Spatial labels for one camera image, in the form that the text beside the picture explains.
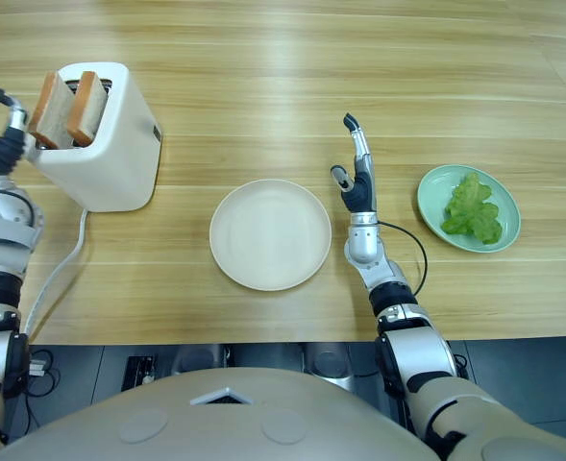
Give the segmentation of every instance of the wooden table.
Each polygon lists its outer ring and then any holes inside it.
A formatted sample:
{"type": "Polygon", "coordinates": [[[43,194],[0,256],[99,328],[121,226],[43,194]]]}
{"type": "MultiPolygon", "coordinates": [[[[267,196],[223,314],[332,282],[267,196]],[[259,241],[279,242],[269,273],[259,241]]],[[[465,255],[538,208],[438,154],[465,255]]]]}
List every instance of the wooden table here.
{"type": "MultiPolygon", "coordinates": [[[[83,259],[49,293],[61,298],[35,342],[372,339],[366,293],[342,252],[349,215],[329,176],[351,164],[347,110],[374,152],[381,218],[427,247],[420,301],[444,335],[566,335],[566,1],[0,0],[1,87],[32,109],[44,73],[75,61],[126,63],[164,142],[150,204],[90,216],[83,259]],[[523,216],[514,246],[465,253],[428,230],[415,191],[444,163],[509,188],[523,216]],[[258,178],[306,186],[332,219],[326,263],[288,291],[245,289],[209,252],[216,206],[258,178]]],[[[72,248],[80,210],[29,164],[14,177],[47,220],[26,315],[72,248]]],[[[413,242],[383,238],[416,284],[413,242]]]]}

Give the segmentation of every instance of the lettuce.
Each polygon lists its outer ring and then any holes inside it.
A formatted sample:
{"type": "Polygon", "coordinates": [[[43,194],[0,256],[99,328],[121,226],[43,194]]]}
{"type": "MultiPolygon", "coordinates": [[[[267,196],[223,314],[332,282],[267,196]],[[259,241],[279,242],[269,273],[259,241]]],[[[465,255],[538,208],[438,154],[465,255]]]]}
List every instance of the lettuce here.
{"type": "Polygon", "coordinates": [[[490,195],[492,189],[479,182],[477,173],[468,174],[455,188],[454,196],[445,207],[450,217],[441,229],[449,234],[474,235],[484,244],[498,242],[503,227],[496,220],[498,207],[484,202],[490,195]]]}

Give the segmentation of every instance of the toast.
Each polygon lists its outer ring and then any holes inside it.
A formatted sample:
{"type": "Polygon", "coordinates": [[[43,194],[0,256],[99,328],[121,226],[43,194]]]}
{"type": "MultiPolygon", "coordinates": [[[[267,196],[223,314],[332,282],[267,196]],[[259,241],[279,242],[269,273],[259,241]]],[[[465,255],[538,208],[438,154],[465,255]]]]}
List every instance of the toast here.
{"type": "Polygon", "coordinates": [[[108,93],[97,74],[83,72],[66,123],[66,130],[80,146],[86,147],[94,140],[107,101],[108,93]]]}
{"type": "Polygon", "coordinates": [[[48,72],[37,106],[29,123],[29,133],[49,149],[69,149],[73,138],[66,122],[75,96],[58,72],[48,72]]]}

